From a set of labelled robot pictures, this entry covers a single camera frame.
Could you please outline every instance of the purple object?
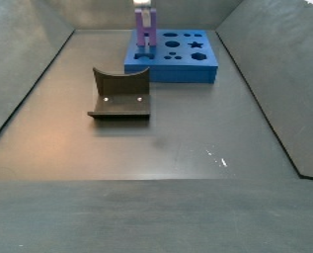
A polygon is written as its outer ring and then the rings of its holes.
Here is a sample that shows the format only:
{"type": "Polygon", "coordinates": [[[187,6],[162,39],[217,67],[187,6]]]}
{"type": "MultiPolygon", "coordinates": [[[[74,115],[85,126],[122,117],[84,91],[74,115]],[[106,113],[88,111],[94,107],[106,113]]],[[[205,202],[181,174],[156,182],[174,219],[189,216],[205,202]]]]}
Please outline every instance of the purple object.
{"type": "Polygon", "coordinates": [[[157,9],[152,9],[152,26],[144,27],[142,9],[136,9],[138,45],[146,46],[146,36],[150,38],[150,46],[157,45],[157,9]]]}

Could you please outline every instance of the black bracket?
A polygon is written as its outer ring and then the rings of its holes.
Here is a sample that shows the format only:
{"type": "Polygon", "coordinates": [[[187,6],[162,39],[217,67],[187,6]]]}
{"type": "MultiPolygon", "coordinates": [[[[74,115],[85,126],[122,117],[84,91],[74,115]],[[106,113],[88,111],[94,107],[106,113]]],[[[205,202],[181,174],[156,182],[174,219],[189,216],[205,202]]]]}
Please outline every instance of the black bracket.
{"type": "Polygon", "coordinates": [[[98,102],[93,118],[149,117],[150,105],[150,70],[134,74],[112,75],[93,68],[98,102]]]}

